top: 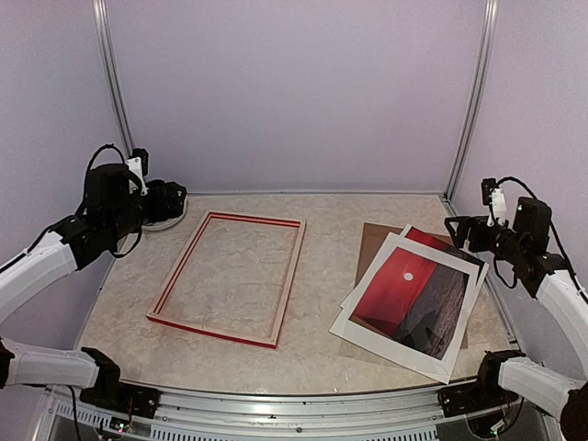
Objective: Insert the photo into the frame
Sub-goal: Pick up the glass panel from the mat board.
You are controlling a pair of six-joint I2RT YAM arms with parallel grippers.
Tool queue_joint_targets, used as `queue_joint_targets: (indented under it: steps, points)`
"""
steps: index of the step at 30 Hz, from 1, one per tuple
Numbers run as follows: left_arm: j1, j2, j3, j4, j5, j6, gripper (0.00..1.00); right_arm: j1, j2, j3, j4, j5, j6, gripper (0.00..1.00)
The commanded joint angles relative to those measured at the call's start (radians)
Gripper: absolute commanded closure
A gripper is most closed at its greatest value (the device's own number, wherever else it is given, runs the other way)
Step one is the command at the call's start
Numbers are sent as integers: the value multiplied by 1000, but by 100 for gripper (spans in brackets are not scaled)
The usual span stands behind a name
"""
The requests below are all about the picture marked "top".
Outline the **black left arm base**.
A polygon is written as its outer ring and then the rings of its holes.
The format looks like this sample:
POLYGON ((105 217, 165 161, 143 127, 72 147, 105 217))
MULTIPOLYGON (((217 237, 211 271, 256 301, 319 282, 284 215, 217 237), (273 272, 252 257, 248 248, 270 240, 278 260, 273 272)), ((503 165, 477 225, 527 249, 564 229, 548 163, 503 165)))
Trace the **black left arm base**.
POLYGON ((113 388, 88 388, 80 392, 80 400, 100 409, 124 413, 130 417, 153 419, 161 392, 129 383, 119 382, 113 388))

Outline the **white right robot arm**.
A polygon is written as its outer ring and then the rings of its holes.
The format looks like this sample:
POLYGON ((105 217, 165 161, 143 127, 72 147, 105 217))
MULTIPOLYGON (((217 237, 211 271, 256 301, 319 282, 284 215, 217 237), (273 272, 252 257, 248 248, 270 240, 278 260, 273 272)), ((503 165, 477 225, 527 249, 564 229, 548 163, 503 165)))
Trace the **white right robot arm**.
MULTIPOLYGON (((514 221, 506 219, 502 181, 481 182, 488 216, 445 220, 453 244, 473 253, 489 252, 494 262, 511 265, 514 281, 556 320, 581 363, 587 362, 587 291, 580 284, 565 251, 548 251, 559 235, 552 210, 533 192, 517 201, 514 221)), ((555 419, 567 440, 587 437, 587 384, 532 361, 523 352, 489 352, 475 381, 443 388, 438 401, 446 417, 480 412, 515 401, 530 402, 555 419)))

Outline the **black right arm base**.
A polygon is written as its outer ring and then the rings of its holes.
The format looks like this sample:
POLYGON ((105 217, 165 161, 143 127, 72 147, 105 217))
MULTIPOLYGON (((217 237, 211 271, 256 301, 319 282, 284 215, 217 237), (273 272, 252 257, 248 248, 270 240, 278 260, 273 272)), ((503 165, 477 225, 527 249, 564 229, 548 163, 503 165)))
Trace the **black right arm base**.
POLYGON ((505 402, 503 392, 477 382, 443 388, 437 398, 446 418, 479 412, 505 402))

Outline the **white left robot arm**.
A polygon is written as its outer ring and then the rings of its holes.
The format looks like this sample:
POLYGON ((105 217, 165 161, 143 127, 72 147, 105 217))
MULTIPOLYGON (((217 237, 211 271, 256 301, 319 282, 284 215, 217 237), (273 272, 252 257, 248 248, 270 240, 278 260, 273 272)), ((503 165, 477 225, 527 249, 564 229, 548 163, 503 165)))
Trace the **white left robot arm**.
MULTIPOLYGON (((113 164, 88 164, 75 213, 46 227, 32 245, 2 265, 2 319, 102 254, 124 257, 119 243, 130 235, 141 238, 144 226, 184 215, 187 189, 173 181, 147 181, 148 163, 147 151, 135 149, 113 164)), ((117 409, 129 398, 119 377, 115 362, 93 348, 59 350, 1 342, 2 387, 69 386, 117 409)))

